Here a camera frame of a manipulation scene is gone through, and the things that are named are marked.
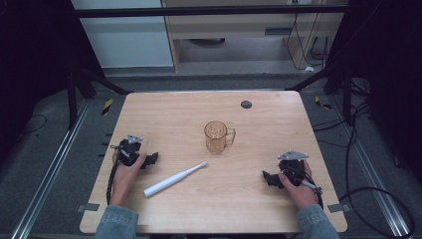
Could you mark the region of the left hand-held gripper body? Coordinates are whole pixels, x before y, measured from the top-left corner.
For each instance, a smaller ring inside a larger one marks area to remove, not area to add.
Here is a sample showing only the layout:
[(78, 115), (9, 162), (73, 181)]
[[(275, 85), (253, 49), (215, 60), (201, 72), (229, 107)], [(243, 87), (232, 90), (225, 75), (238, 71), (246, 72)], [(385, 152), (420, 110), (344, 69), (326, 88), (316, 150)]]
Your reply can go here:
[(140, 156), (139, 150), (142, 141), (142, 137), (129, 134), (119, 143), (117, 159), (125, 166), (134, 165)]

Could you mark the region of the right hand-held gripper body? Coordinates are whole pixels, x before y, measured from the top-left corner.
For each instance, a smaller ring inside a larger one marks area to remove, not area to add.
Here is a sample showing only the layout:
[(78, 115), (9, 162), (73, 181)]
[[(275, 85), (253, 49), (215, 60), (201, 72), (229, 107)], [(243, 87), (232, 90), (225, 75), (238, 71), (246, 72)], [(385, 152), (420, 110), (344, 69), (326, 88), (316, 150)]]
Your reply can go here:
[(278, 156), (279, 169), (294, 186), (299, 186), (306, 178), (305, 160), (309, 156), (305, 153), (289, 150)]

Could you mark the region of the white electric toothbrush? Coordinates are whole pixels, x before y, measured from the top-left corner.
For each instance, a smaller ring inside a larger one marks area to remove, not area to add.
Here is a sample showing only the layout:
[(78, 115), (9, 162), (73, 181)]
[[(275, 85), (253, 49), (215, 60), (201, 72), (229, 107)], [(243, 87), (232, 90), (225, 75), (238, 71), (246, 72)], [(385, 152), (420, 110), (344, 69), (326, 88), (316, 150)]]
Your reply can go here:
[(208, 164), (207, 161), (202, 161), (201, 163), (192, 166), (190, 168), (184, 169), (180, 172), (175, 173), (143, 190), (143, 195), (148, 198), (153, 196), (154, 194), (166, 189), (167, 187), (183, 180), (188, 175), (192, 174), (196, 170), (205, 167)]

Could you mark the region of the amber glass cup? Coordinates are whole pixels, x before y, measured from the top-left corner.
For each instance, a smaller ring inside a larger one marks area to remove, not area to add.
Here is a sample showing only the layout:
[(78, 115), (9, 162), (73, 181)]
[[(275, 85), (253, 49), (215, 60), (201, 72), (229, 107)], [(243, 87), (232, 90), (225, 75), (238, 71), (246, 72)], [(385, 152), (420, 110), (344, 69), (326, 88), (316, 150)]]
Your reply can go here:
[(227, 146), (233, 144), (236, 130), (221, 121), (213, 120), (204, 126), (204, 134), (207, 149), (213, 154), (220, 154)]

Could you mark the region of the person's left hand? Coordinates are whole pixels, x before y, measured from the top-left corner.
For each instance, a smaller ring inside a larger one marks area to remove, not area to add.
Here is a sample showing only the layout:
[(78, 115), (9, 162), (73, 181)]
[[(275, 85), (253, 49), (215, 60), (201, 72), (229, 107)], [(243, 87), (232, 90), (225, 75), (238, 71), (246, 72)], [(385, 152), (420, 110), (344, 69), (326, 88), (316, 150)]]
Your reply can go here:
[(114, 178), (112, 180), (112, 188), (110, 194), (109, 205), (117, 205), (125, 207), (127, 198), (140, 172), (141, 166), (146, 159), (146, 153), (142, 152), (137, 161), (132, 166), (126, 166), (119, 162), (116, 166)]

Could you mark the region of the person's right hand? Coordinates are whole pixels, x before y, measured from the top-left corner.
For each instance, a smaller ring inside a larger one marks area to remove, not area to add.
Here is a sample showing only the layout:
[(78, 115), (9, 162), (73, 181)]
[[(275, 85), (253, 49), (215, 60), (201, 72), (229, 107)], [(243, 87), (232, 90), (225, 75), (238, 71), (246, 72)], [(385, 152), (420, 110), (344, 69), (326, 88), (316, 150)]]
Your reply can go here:
[(311, 188), (304, 184), (301, 184), (300, 186), (294, 186), (290, 180), (281, 172), (279, 173), (279, 178), (298, 210), (301, 210), (310, 205), (318, 205), (317, 195)]

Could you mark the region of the yellow black tape strip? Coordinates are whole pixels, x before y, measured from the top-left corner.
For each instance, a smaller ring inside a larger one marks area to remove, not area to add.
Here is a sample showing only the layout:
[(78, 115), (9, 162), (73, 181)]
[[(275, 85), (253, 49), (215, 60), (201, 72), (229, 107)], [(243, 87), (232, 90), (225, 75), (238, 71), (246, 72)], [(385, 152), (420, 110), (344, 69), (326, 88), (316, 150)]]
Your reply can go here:
[(108, 111), (109, 111), (109, 109), (110, 109), (110, 107), (111, 107), (112, 103), (113, 103), (113, 99), (107, 99), (107, 100), (105, 101), (105, 105), (104, 105), (103, 110), (102, 110), (102, 112), (101, 112), (101, 115), (102, 115), (102, 116), (107, 115), (107, 113), (108, 113)]
[(327, 96), (315, 96), (315, 102), (318, 106), (323, 109), (331, 110), (331, 102)]

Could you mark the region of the grey tape patch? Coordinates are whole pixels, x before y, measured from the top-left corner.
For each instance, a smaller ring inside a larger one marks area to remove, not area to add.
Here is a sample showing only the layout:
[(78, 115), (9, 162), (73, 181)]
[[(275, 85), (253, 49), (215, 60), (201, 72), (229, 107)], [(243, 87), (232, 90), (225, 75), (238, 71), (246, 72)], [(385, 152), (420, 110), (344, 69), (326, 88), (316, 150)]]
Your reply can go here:
[(79, 204), (76, 208), (78, 212), (85, 212), (85, 211), (98, 211), (100, 208), (99, 204), (96, 203), (86, 203), (86, 204)]
[(348, 212), (351, 210), (351, 207), (349, 204), (341, 204), (341, 203), (329, 205), (327, 208), (330, 213), (340, 212), (340, 211)]

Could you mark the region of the black metal stand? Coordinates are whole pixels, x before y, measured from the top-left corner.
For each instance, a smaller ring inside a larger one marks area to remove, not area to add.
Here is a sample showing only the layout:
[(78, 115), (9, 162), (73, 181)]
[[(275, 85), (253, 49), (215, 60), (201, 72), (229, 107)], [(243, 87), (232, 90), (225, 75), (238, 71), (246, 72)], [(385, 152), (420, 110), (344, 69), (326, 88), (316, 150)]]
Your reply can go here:
[(68, 129), (73, 128), (78, 120), (78, 106), (76, 90), (79, 90), (84, 99), (92, 99), (96, 95), (91, 81), (101, 84), (102, 86), (112, 90), (119, 95), (128, 95), (130, 91), (125, 90), (111, 82), (105, 77), (96, 75), (95, 73), (86, 69), (73, 68), (67, 73), (67, 92), (69, 104), (69, 126)]
[(316, 81), (327, 78), (323, 90), (331, 95), (342, 89), (342, 116), (348, 125), (352, 125), (351, 119), (351, 67), (347, 64), (330, 64), (324, 69), (315, 73), (306, 80), (292, 87), (287, 91), (299, 92)]

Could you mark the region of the white cabinet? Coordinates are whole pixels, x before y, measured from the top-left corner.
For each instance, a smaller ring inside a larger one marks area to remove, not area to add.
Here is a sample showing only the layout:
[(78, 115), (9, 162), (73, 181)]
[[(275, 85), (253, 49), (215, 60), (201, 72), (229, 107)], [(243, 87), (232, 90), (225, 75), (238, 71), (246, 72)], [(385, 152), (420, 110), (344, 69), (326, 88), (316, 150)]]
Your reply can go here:
[[(76, 10), (161, 8), (160, 0), (71, 0)], [(172, 67), (163, 17), (81, 20), (104, 69)]]

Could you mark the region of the black curtain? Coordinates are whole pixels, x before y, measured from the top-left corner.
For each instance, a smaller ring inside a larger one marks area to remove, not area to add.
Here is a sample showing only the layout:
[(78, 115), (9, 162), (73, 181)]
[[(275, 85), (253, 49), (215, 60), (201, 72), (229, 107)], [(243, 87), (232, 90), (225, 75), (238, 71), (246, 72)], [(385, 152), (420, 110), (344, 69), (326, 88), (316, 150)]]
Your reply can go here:
[(348, 0), (331, 53), (369, 80), (369, 102), (399, 162), (422, 184), (422, 0)]
[(73, 68), (103, 70), (71, 0), (0, 0), (0, 165), (35, 104), (67, 87)]

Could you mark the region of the light wooden desk cabinet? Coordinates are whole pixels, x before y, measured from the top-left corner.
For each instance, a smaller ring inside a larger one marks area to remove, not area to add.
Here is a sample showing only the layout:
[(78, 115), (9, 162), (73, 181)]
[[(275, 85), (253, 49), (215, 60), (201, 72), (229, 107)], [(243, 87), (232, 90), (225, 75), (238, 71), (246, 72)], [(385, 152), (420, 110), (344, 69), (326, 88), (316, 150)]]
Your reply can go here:
[[(333, 5), (347, 0), (160, 0), (163, 7)], [(180, 65), (182, 42), (191, 39), (282, 36), (296, 67), (307, 65), (306, 56), (317, 38), (334, 37), (341, 13), (167, 16), (167, 35), (175, 67)]]

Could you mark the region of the aluminium floor rail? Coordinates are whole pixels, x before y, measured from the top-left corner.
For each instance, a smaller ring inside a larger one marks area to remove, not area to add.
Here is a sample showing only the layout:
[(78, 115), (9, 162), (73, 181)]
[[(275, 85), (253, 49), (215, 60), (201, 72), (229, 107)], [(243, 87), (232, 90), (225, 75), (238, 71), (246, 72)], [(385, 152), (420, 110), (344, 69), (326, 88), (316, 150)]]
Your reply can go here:
[[(382, 211), (388, 226), (392, 232), (392, 239), (413, 239), (413, 217), (408, 213), (410, 223), (407, 224), (399, 211), (399, 204), (401, 201), (394, 198), (381, 180), (374, 166), (369, 160), (369, 157), (364, 150), (364, 147), (358, 139), (355, 124), (357, 119), (366, 114), (369, 111), (369, 106), (366, 103), (358, 105), (351, 110), (352, 125), (348, 125), (342, 116), (342, 101), (337, 97), (329, 97), (333, 110), (337, 113), (342, 127), (345, 130), (346, 135), (349, 137), (349, 142), (346, 147), (345, 157), (345, 185), (346, 194), (345, 198), (352, 203), (351, 195), (361, 191), (370, 191), (374, 194), (375, 199)], [(350, 153), (353, 152), (354, 158), (359, 163), (361, 170), (368, 182), (367, 187), (361, 187), (351, 190), (349, 187), (349, 157)]]
[(92, 100), (82, 100), (82, 105), (78, 109), (75, 124), (67, 130), (55, 156), (52, 159), (41, 183), (39, 184), (31, 202), (29, 203), (24, 215), (13, 230), (10, 239), (27, 239), (47, 197), (61, 171), (63, 163), (66, 161), (69, 151), (80, 131), (87, 112), (92, 104)]

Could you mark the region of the black horizontal frame bar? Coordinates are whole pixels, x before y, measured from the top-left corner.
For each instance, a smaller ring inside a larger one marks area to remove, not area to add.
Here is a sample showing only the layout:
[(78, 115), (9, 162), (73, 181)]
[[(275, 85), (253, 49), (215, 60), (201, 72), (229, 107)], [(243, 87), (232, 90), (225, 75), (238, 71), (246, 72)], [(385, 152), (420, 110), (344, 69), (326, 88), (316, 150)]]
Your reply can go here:
[(130, 9), (83, 9), (57, 12), (57, 15), (72, 18), (117, 18), (117, 17), (160, 17), (201, 15), (247, 15), (247, 14), (299, 14), (299, 13), (342, 13), (347, 4), (333, 5), (258, 5), (258, 6), (203, 6)]

